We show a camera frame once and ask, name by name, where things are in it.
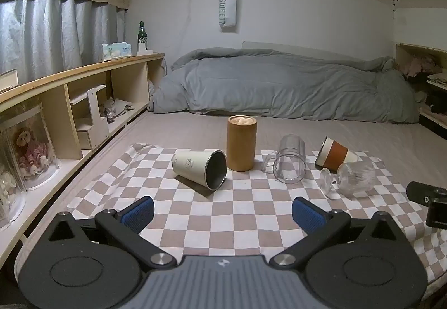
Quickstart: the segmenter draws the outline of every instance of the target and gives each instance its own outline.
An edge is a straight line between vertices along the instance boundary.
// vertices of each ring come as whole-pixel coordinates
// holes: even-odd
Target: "plastic case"
[[[38,105],[2,124],[3,145],[25,190],[39,187],[60,168],[45,125],[42,105]]]
[[[0,231],[9,226],[25,206],[25,193],[4,146],[0,149]]]

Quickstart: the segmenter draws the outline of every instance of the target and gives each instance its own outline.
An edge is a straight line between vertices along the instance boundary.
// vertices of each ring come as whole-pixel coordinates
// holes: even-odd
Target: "glass handle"
[[[272,152],[269,155],[267,155],[264,159],[264,163],[262,164],[262,171],[266,174],[273,174],[273,165],[271,165],[272,170],[271,171],[267,171],[267,165],[269,164],[271,159],[275,159],[276,158],[276,152]]]

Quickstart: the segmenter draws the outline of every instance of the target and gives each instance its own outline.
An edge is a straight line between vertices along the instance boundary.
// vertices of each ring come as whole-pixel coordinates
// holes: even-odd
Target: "curtain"
[[[125,11],[89,0],[0,0],[0,73],[19,84],[101,61],[124,41]]]

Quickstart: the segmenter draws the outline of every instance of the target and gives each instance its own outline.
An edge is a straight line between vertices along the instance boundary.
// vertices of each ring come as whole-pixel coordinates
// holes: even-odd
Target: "cup lid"
[[[228,121],[239,126],[247,126],[250,124],[255,124],[257,122],[255,118],[245,115],[231,116],[228,118]]]

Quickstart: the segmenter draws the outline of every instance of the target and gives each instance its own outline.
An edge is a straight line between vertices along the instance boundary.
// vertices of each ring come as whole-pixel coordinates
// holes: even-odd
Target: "green bottle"
[[[146,31],[144,30],[144,22],[140,21],[140,31],[138,33],[138,48],[140,43],[145,43],[146,47],[145,50],[148,49],[148,35],[146,34]]]

